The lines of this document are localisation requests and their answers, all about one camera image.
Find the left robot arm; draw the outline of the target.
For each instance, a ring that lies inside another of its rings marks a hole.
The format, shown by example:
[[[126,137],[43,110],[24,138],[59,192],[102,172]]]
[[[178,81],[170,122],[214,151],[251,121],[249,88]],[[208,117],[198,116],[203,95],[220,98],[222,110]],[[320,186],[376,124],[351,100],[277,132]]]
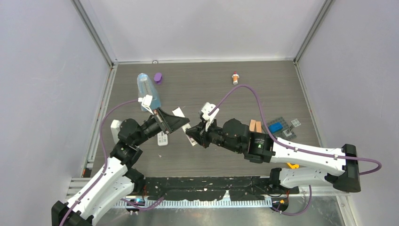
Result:
[[[146,122],[134,119],[120,123],[118,142],[110,156],[86,185],[66,202],[51,209],[53,226],[95,226],[117,202],[144,190],[144,175],[133,168],[143,151],[140,145],[160,132],[173,133],[189,123],[189,118],[155,109]]]

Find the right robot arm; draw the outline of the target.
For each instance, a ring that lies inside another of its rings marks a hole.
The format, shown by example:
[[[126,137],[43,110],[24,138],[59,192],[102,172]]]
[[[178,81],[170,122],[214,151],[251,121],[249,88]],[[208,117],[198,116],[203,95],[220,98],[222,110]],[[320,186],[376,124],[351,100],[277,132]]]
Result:
[[[248,125],[230,119],[219,127],[214,121],[186,129],[186,135],[200,146],[210,144],[243,154],[253,163],[294,163],[298,169],[272,169],[269,188],[274,193],[296,186],[332,186],[334,189],[358,193],[361,191],[357,150],[354,145],[341,148],[321,148],[302,145],[280,137],[252,132]]]

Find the white remote control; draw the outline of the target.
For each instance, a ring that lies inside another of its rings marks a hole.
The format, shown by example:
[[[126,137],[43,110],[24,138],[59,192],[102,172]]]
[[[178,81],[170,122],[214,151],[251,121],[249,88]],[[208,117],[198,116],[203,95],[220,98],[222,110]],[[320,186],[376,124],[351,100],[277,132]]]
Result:
[[[157,144],[158,146],[167,146],[168,145],[168,135],[164,132],[160,132],[157,134]]]

